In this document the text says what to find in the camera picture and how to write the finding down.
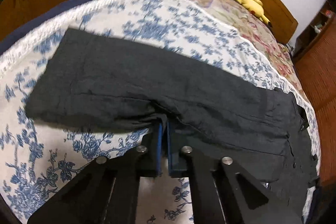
blue fabric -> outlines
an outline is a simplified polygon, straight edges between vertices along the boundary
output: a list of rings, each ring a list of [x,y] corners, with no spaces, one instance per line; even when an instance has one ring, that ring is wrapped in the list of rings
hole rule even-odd
[[[16,30],[7,35],[2,42],[0,42],[0,55],[8,50],[16,41],[24,37],[28,32],[41,25],[44,21],[53,18],[56,15],[63,13],[75,6],[81,5],[91,0],[68,0],[55,6],[48,12],[39,17],[27,22],[26,24],[18,27]]]

floral pillow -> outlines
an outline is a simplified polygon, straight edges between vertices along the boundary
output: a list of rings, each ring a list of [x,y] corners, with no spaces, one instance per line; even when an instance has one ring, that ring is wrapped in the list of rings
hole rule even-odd
[[[235,0],[191,0],[218,20],[235,27],[241,37],[248,39],[280,75],[285,77],[308,101],[297,78],[285,46],[280,46],[272,32],[259,19]]]

fabric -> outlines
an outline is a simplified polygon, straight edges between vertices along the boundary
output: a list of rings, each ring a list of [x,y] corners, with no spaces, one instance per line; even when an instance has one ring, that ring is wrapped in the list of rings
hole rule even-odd
[[[277,43],[268,27],[235,0],[192,0],[220,21],[237,28],[263,53],[277,72],[285,77],[308,102],[297,78],[288,49]]]
[[[13,31],[8,36],[6,36],[4,40],[0,42],[0,56],[6,50],[8,50],[16,41],[24,37],[31,30],[33,30],[34,28],[44,23],[46,20],[49,20],[78,5],[83,5],[84,3],[88,1],[93,1],[93,0],[68,0],[68,1],[62,2],[61,4],[55,6],[54,8],[52,8],[50,11],[46,12],[45,14],[40,15],[39,17],[20,26],[15,31]]]
[[[104,135],[105,132],[80,128],[52,128],[27,119],[26,98],[69,26],[172,50],[256,86],[292,92],[307,114],[311,152],[319,159],[319,170],[320,140],[313,108],[250,41],[238,35],[236,28],[189,0],[93,0],[45,21],[1,56],[0,137],[1,132],[4,137],[0,138],[0,193],[21,222],[26,223],[34,211],[97,155],[122,155],[146,133]],[[192,223],[188,180],[170,179],[165,174],[163,170],[155,182],[141,179],[137,224],[172,220]],[[309,212],[313,191],[314,187],[307,192],[303,216]]]
[[[213,158],[221,158],[228,155],[233,159],[237,159],[239,163],[248,162],[248,167],[244,166],[251,174],[256,168],[261,172],[269,172],[275,164],[269,162],[268,157],[264,157],[262,153],[252,155],[253,152],[242,154],[239,150],[226,151],[214,147],[193,137],[192,131],[184,126],[179,127],[178,133],[189,133],[188,145],[197,147],[205,155]],[[284,153],[287,155],[283,168],[278,180],[270,183],[264,183],[264,186],[276,193],[288,206],[290,206],[298,215],[305,203],[306,186],[309,187],[316,184],[317,176],[315,172],[316,158],[310,156],[310,139],[305,130],[297,134],[291,134],[289,137],[290,146],[287,146]]]
[[[305,123],[291,93],[255,87],[174,52],[75,29],[66,31],[25,111],[67,127],[123,130],[173,116],[203,141],[239,150],[235,158],[265,182],[279,178],[288,136]],[[266,169],[258,168],[260,153]]]

clothing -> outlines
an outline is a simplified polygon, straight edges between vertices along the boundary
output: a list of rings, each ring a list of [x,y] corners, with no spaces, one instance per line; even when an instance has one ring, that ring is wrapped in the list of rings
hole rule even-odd
[[[304,166],[292,165],[291,172],[303,175],[290,176],[289,186],[302,185],[303,204],[316,177],[304,110],[292,93],[258,88],[206,63],[136,42],[68,29],[25,109],[29,118],[70,127],[132,130],[175,119],[192,128],[188,135],[195,146],[229,151],[261,181],[278,181],[288,160]]]

shelf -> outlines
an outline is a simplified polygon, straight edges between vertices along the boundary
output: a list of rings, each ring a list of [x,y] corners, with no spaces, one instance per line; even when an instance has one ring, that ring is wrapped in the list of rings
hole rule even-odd
[[[316,14],[316,16],[313,18],[313,20],[310,22],[310,24],[305,28],[305,30],[299,35],[297,38],[297,44],[296,46],[299,48],[300,53],[302,52],[308,45],[312,43],[313,40],[315,40],[319,34],[315,32],[315,26],[321,24],[321,31],[325,28],[327,25],[327,22],[330,20],[329,17],[325,15],[327,10],[331,10],[329,3],[326,1],[321,10]]]
[[[304,55],[305,53],[321,38],[321,36],[324,34],[325,30],[328,28],[328,26],[330,25],[330,23],[332,22],[332,20],[335,17],[335,13],[332,15],[331,18],[328,18],[328,20],[326,21],[325,25],[322,28],[322,31],[319,34],[316,34],[314,29],[312,28],[306,28],[303,33],[298,37],[300,39],[300,37],[307,31],[307,30],[312,30],[315,34],[315,37],[313,38],[313,40],[308,43],[305,47],[302,47],[300,50],[298,50],[298,52],[295,54],[295,56],[293,57],[294,60],[294,64],[299,61]]]

